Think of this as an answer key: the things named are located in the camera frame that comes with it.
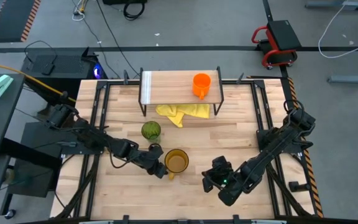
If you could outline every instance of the orange mug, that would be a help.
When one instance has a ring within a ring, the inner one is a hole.
[[[205,73],[199,73],[193,78],[193,93],[198,96],[200,100],[208,94],[209,87],[211,86],[211,77]]]

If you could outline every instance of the gray floor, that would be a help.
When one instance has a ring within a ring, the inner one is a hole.
[[[270,1],[275,20],[288,19],[303,46],[317,46],[326,24],[337,9],[305,9],[305,1]],[[266,24],[261,1],[232,0],[150,0],[144,15],[136,21],[125,20],[117,10],[102,5],[109,24],[121,46],[252,45],[254,29]],[[71,0],[42,1],[29,39],[25,43],[6,43],[0,47],[25,47],[44,40],[53,47],[97,47],[96,39],[83,22],[71,20]],[[104,47],[115,43],[103,23],[97,4],[90,0],[86,20]],[[333,22],[323,46],[358,45],[358,12],[343,12]],[[342,52],[326,52],[336,55]],[[358,52],[338,59],[326,59],[318,52],[299,52],[298,61],[288,69],[299,99],[317,119],[309,140],[318,190],[326,217],[358,219],[358,85],[328,84],[330,75],[358,74]],[[134,76],[122,55],[106,53],[109,64],[120,74],[126,69]],[[260,65],[260,52],[126,52],[134,66],[147,70],[214,69],[221,66],[224,78],[246,75],[280,76]],[[0,63],[20,68],[24,54],[0,54]],[[18,108],[35,114],[45,106],[37,95],[23,90]],[[24,124],[32,118],[15,112],[7,137],[20,141]],[[53,195],[47,198],[15,197],[12,220],[20,223],[48,218]]]

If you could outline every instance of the red stool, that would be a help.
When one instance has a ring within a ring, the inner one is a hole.
[[[266,30],[267,40],[255,40],[260,30]],[[262,65],[268,70],[273,66],[289,67],[297,60],[296,49],[301,44],[288,21],[270,21],[267,26],[259,27],[252,35],[252,42],[264,53]]]

